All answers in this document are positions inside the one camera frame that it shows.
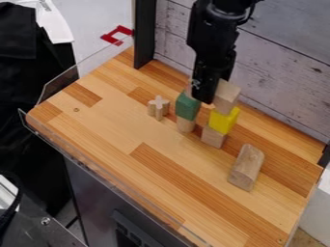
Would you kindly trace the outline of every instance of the screw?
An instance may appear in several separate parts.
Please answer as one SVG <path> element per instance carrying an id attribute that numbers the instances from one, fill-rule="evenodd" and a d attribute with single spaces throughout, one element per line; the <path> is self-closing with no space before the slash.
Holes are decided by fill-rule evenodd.
<path id="1" fill-rule="evenodd" d="M 280 239 L 277 239 L 277 243 L 282 245 L 282 244 L 284 244 L 284 241 L 283 241 L 283 239 L 280 238 Z"/>
<path id="2" fill-rule="evenodd" d="M 41 224 L 43 226 L 48 226 L 50 223 L 50 219 L 48 217 L 43 217 L 42 220 L 41 220 Z"/>

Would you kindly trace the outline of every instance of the gray wooden wall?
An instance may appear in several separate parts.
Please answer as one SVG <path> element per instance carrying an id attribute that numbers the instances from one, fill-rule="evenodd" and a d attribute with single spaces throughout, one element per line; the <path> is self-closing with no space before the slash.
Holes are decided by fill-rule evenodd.
<path id="1" fill-rule="evenodd" d="M 194 0 L 157 0 L 158 59 L 191 74 L 185 44 Z M 326 142 L 330 138 L 329 0 L 266 0 L 239 30 L 232 82 L 241 100 Z"/>

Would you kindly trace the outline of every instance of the yellow block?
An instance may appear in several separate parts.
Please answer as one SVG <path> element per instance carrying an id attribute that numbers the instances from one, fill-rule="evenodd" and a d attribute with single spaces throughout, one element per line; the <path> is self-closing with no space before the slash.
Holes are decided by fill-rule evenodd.
<path id="1" fill-rule="evenodd" d="M 209 115 L 208 126 L 222 134 L 228 134 L 237 121 L 239 111 L 238 107 L 234 107 L 230 115 L 223 115 L 213 109 Z"/>

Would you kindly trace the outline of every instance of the white paper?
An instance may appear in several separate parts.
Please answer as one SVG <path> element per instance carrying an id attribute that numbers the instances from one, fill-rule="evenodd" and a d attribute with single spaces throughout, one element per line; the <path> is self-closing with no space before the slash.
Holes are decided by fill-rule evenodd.
<path id="1" fill-rule="evenodd" d="M 37 22 L 40 27 L 45 29 L 52 43 L 74 41 L 73 34 L 66 20 L 51 0 L 0 0 L 0 2 L 12 2 L 36 9 Z"/>

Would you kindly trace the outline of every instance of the metal bracket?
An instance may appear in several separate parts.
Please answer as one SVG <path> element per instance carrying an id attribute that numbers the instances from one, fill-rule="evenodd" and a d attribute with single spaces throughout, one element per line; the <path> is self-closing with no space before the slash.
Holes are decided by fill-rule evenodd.
<path id="1" fill-rule="evenodd" d="M 328 165 L 329 162 L 330 162 L 330 141 L 324 147 L 323 155 L 322 155 L 322 157 L 320 158 L 320 160 L 318 161 L 317 164 L 320 165 L 323 168 L 326 168 L 326 166 Z"/>

